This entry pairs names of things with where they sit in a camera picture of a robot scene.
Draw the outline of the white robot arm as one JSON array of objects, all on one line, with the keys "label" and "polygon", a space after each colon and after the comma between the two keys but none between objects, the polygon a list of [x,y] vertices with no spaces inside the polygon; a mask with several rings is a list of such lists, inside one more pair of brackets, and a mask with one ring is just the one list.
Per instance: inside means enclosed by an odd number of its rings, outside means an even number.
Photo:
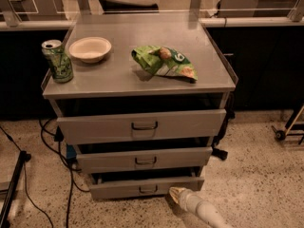
[{"label": "white robot arm", "polygon": [[169,194],[182,210],[195,215],[211,228],[233,228],[211,202],[203,199],[191,189],[170,187]]}]

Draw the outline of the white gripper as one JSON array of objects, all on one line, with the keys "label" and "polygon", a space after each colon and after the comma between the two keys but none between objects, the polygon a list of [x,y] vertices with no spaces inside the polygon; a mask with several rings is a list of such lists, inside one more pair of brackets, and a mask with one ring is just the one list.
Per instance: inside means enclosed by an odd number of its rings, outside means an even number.
[{"label": "white gripper", "polygon": [[195,192],[184,187],[170,187],[169,194],[173,201],[184,211],[196,214],[203,199]]}]

